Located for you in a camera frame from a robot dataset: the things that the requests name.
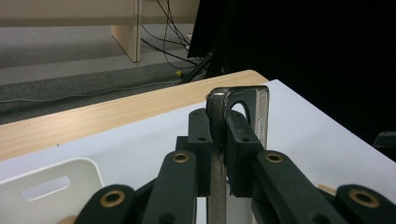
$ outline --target gray carpet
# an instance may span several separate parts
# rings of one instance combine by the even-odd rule
[[[191,66],[185,62],[172,65]],[[175,86],[181,80],[177,70],[188,74],[192,69],[177,69],[168,63],[158,63],[3,85],[0,86],[0,124]]]

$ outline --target wooden table edge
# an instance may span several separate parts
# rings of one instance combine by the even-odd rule
[[[216,87],[252,86],[267,81],[261,74],[246,70],[3,124],[0,161],[198,104]]]

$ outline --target black cable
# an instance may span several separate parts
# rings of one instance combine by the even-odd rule
[[[166,16],[167,19],[167,23],[166,26],[169,26],[177,35],[177,37],[179,38],[180,41],[184,41],[186,43],[189,44],[189,41],[186,40],[186,38],[183,36],[183,34],[177,29],[177,27],[175,26],[173,17],[172,17],[172,12],[171,12],[171,8],[170,8],[170,4],[169,4],[169,0],[166,1],[167,5],[168,5],[168,12],[165,11],[165,9],[163,8],[163,5],[160,3],[159,0],[157,0],[158,5],[160,6],[160,8],[162,9],[163,13]],[[169,25],[168,21],[170,21],[172,23],[172,25],[174,26],[175,30],[172,28],[172,26]]]
[[[168,30],[168,22],[169,22],[169,17],[167,16],[166,26],[165,26],[165,34],[163,35],[163,39],[166,39],[166,33],[167,33],[167,30]],[[165,54],[165,43],[166,42],[163,41],[163,56],[165,57],[165,60],[169,63],[168,58],[166,57],[166,54]]]
[[[175,57],[175,58],[177,58],[177,59],[180,59],[180,60],[182,60],[182,61],[184,61],[184,62],[192,63],[193,65],[197,65],[197,64],[198,64],[198,63],[195,63],[195,62],[193,62],[193,61],[191,61],[191,60],[187,60],[187,59],[178,57],[177,55],[172,54],[172,53],[169,53],[169,52],[167,52],[167,51],[165,51],[165,50],[163,50],[163,49],[159,49],[159,48],[155,47],[154,45],[150,44],[148,41],[146,41],[146,40],[143,39],[143,38],[141,38],[141,40],[142,40],[145,44],[149,45],[149,46],[150,46],[151,48],[153,48],[153,49],[156,49],[156,50],[158,50],[158,51],[161,51],[161,52],[163,52],[163,53],[165,53],[165,54],[168,54],[168,55],[170,55],[170,56],[172,56],[172,57]]]
[[[155,36],[155,35],[151,34],[151,33],[146,29],[146,27],[145,27],[143,24],[142,24],[142,27],[143,27],[143,29],[146,31],[146,33],[147,33],[148,35],[151,35],[152,37],[154,37],[154,38],[156,38],[156,39],[158,39],[158,40],[166,41],[166,42],[168,42],[168,43],[177,44],[177,45],[182,45],[183,47],[186,47],[184,44],[182,44],[182,43],[180,43],[180,42],[176,42],[176,41],[172,41],[172,40],[167,40],[167,39],[162,39],[162,38],[159,38],[158,36]]]

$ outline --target screw hole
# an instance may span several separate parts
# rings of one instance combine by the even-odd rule
[[[102,196],[100,204],[103,207],[114,207],[122,203],[125,199],[125,193],[119,189],[114,189]]]
[[[275,153],[268,153],[265,155],[265,159],[270,162],[282,162],[283,158]]]
[[[174,157],[173,160],[175,162],[186,162],[189,160],[189,156],[185,153],[177,153]]]
[[[379,206],[379,200],[365,190],[352,189],[349,192],[349,197],[356,203],[366,207],[376,208]]]

